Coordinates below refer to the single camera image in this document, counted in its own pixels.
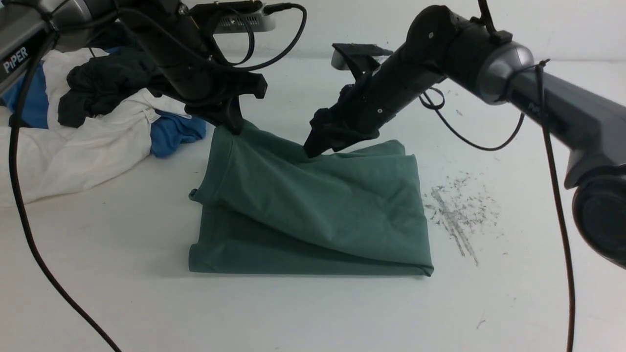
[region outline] cable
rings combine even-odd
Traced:
[[[491,11],[489,11],[487,0],[478,0],[478,7],[480,8],[480,20],[485,25],[487,32],[495,33],[496,27],[493,25],[493,18],[491,18]]]
[[[554,161],[554,152],[552,150],[552,140],[550,139],[549,117],[546,111],[545,89],[543,87],[543,67],[549,60],[539,62],[535,66],[537,76],[537,93],[539,97],[541,127],[543,129],[543,140],[546,145],[546,154],[548,155],[548,166],[550,168],[550,179],[552,180],[552,192],[554,194],[554,203],[557,208],[558,225],[561,229],[561,240],[563,241],[563,253],[565,255],[565,269],[567,272],[567,288],[570,299],[570,315],[567,328],[567,352],[573,351],[574,346],[574,327],[576,319],[576,291],[574,286],[574,270],[572,266],[572,252],[570,250],[570,240],[567,234],[567,226],[565,225],[565,215],[563,213],[563,204],[561,201],[561,193],[558,186],[557,166]]]
[[[291,49],[293,49],[294,46],[298,43],[298,40],[300,40],[300,37],[302,36],[302,32],[304,31],[304,27],[307,24],[307,10],[304,6],[300,4],[291,4],[291,3],[276,4],[276,5],[266,6],[264,11],[266,14],[271,14],[271,13],[276,13],[276,12],[283,11],[286,9],[298,9],[302,11],[302,21],[300,22],[300,27],[298,28],[298,32],[296,32],[294,38],[291,40],[291,43],[287,45],[285,50],[283,50],[280,54],[276,55],[275,58],[268,60],[262,64],[249,66],[249,67],[242,67],[242,69],[253,71],[253,70],[260,70],[261,68],[266,68],[270,65],[273,65],[278,60],[284,58],[287,54],[289,54],[289,51],[291,51]]]
[[[430,99],[430,97],[428,96],[427,93],[424,92],[424,96],[426,97],[426,99],[428,100],[428,102],[432,105],[432,106],[442,106],[442,104],[439,105],[434,105],[433,101]],[[450,130],[452,133],[454,133],[455,136],[457,136],[460,140],[464,141],[465,143],[467,143],[468,145],[471,145],[472,147],[476,148],[476,149],[480,149],[480,150],[484,150],[486,152],[495,152],[497,150],[501,150],[503,148],[505,148],[507,145],[509,145],[513,139],[515,139],[515,137],[517,136],[517,133],[520,131],[521,129],[521,125],[524,123],[524,113],[522,113],[520,115],[520,120],[517,123],[517,126],[515,127],[515,130],[513,131],[513,133],[511,134],[511,136],[501,145],[498,145],[497,147],[493,147],[493,148],[489,148],[489,147],[482,147],[478,144],[475,144],[471,141],[469,141],[467,138],[465,138],[464,136],[462,136],[460,133],[458,133],[449,123],[448,121],[445,119],[445,117],[443,117],[443,115],[441,114],[441,112],[439,111],[440,108],[430,108],[431,110],[434,110],[434,112],[437,113],[437,116],[439,116],[439,118],[441,119],[441,121],[444,123],[444,125],[446,125],[446,127],[448,127],[448,130]]]
[[[48,48],[52,45],[53,41],[56,39],[56,33],[50,32],[45,39],[44,44],[40,47],[39,51],[31,57],[31,61],[28,63],[28,68],[26,74],[24,76],[24,81],[22,83],[22,87],[20,88],[18,100],[16,104],[14,117],[17,119],[18,123],[14,123],[11,127],[11,135],[9,137],[9,175],[11,177],[11,187],[13,189],[13,195],[15,196],[15,204],[18,208],[19,219],[22,223],[22,228],[24,229],[24,235],[26,236],[26,242],[28,243],[28,248],[33,255],[33,258],[37,262],[37,265],[46,276],[48,281],[54,286],[54,288],[59,292],[59,294],[67,301],[67,303],[78,313],[80,314],[89,325],[106,341],[106,343],[111,346],[113,351],[121,352],[119,347],[113,342],[113,340],[106,334],[106,332],[87,314],[83,308],[81,308],[72,297],[63,289],[61,284],[56,280],[56,278],[52,275],[52,272],[48,269],[46,263],[43,261],[41,254],[37,250],[37,246],[34,241],[33,232],[31,231],[30,223],[28,222],[28,216],[26,215],[26,208],[24,206],[24,199],[22,198],[22,190],[19,186],[18,179],[18,139],[19,139],[19,127],[20,121],[22,120],[22,113],[24,111],[24,106],[26,105],[26,97],[28,95],[28,91],[30,90],[31,83],[33,82],[33,78],[35,76],[35,72],[37,71],[37,67],[41,58],[46,54]]]
[[[210,60],[208,60],[206,58],[203,58],[198,53],[196,53],[194,50],[190,49],[183,42],[178,40],[178,38],[176,38],[174,35],[172,35],[172,33],[167,31],[167,29],[163,28],[163,26],[161,26],[158,22],[156,22],[154,19],[152,19],[151,17],[149,17],[148,15],[146,15],[145,13],[143,13],[143,12],[141,12],[139,10],[132,9],[132,8],[119,8],[119,12],[120,13],[132,13],[132,14],[136,14],[138,16],[141,16],[146,22],[150,23],[154,28],[157,28],[159,31],[161,31],[161,33],[163,33],[165,36],[170,38],[174,43],[179,45],[179,47],[181,47],[181,49],[185,50],[187,53],[189,53],[190,55],[192,55],[196,59],[205,62],[209,66],[213,66],[215,68],[219,68],[221,70],[230,71],[230,72],[249,72],[249,71],[259,70],[261,68],[268,67],[268,66],[276,63],[278,60],[282,59],[283,57],[285,57],[285,55],[287,55],[289,53],[289,51],[291,51],[291,49],[294,48],[294,46],[298,42],[298,40],[300,40],[300,37],[302,36],[302,32],[304,31],[304,26],[306,25],[306,22],[307,22],[307,10],[306,10],[306,8],[304,8],[300,4],[291,4],[291,3],[290,4],[277,4],[277,5],[266,6],[265,8],[267,9],[268,7],[271,7],[269,9],[270,12],[266,12],[266,13],[274,13],[274,12],[283,11],[285,9],[290,9],[290,8],[299,9],[300,11],[302,11],[302,21],[300,22],[300,28],[298,29],[298,32],[295,34],[295,36],[294,36],[293,40],[291,41],[291,43],[289,43],[289,45],[285,48],[285,50],[283,50],[276,57],[274,57],[271,60],[268,60],[268,61],[266,61],[266,62],[264,62],[262,64],[254,65],[254,66],[248,66],[248,67],[225,66],[225,65],[220,65],[220,64],[218,64],[216,62],[210,61]]]
[[[252,57],[252,55],[254,54],[254,46],[255,46],[255,42],[254,42],[254,30],[252,30],[252,27],[250,25],[250,23],[248,21],[246,21],[241,14],[239,13],[239,11],[235,10],[234,8],[230,8],[228,6],[224,6],[223,7],[226,11],[230,11],[231,13],[233,13],[240,22],[242,22],[245,26],[245,31],[246,33],[248,33],[248,51],[245,54],[245,57],[242,61],[239,61],[238,63],[232,63],[228,60],[226,60],[226,65],[228,66],[237,66],[237,65],[241,65],[244,64],[246,62],[248,62],[248,60]]]

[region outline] folded green cloth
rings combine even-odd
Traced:
[[[392,140],[309,159],[246,122],[218,127],[189,269],[235,274],[433,273],[414,156]]]

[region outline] white tabletop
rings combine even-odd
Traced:
[[[626,103],[626,63],[552,62],[546,70]],[[313,113],[351,80],[318,59],[285,59],[263,73],[267,96],[244,97],[244,115],[300,143]],[[451,81],[441,89],[444,114],[471,140],[497,145],[515,126],[513,107],[487,106]],[[35,202],[28,214],[51,270],[126,352],[563,351],[567,282],[540,128],[528,120],[507,149],[480,152],[417,102],[377,142],[392,138],[418,160],[432,218],[430,278],[189,272],[201,206],[187,195],[203,178],[210,137],[87,192]],[[562,182],[568,153],[555,149]],[[623,351],[626,272],[578,235],[572,194],[563,203],[578,295],[575,349]],[[0,210],[0,224],[0,351],[109,351],[36,267],[16,211]],[[461,229],[458,241],[450,226]]]

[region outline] white wall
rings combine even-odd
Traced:
[[[403,43],[415,15],[432,4],[447,5],[466,18],[480,15],[477,0],[293,2],[308,9],[309,22],[292,56],[329,57],[333,42],[375,43],[394,50]],[[626,60],[624,0],[490,0],[489,5],[496,28],[513,33],[514,40],[529,47],[535,58]],[[276,16],[276,30],[257,34],[257,54],[276,54],[293,37],[300,14],[290,10]],[[226,53],[245,52],[245,35],[216,37]]]

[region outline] metal device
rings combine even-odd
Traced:
[[[220,3],[198,4],[191,9],[191,15],[197,23],[206,23],[212,11],[218,9]],[[256,32],[269,32],[276,28],[274,14],[264,12],[265,5],[260,1],[237,1],[228,3],[229,8],[240,13],[227,13],[220,16],[215,34],[246,33],[245,22]]]
[[[152,88],[184,102],[188,112],[238,133],[239,95],[265,94],[262,75],[228,66],[215,41],[207,37],[226,30],[219,29],[225,14],[218,14],[223,10],[219,6],[208,8],[209,27],[201,28],[195,20],[200,19],[199,10],[189,10],[178,0],[4,0],[4,4],[0,93],[24,73],[47,33],[59,33],[56,49],[78,49],[119,14],[163,72],[164,79]],[[383,64],[362,60],[349,60],[356,82],[341,91],[335,105],[318,110],[311,120],[304,145],[309,156],[378,137],[385,123],[446,78],[487,104],[511,103],[540,120],[530,50],[512,41],[511,34],[490,33],[476,19],[467,20],[446,6],[430,6],[419,13],[406,42]],[[550,133],[572,151],[565,187],[578,187],[573,203],[578,229],[598,253],[626,267],[626,108],[549,74],[544,85],[547,115],[553,122]]]

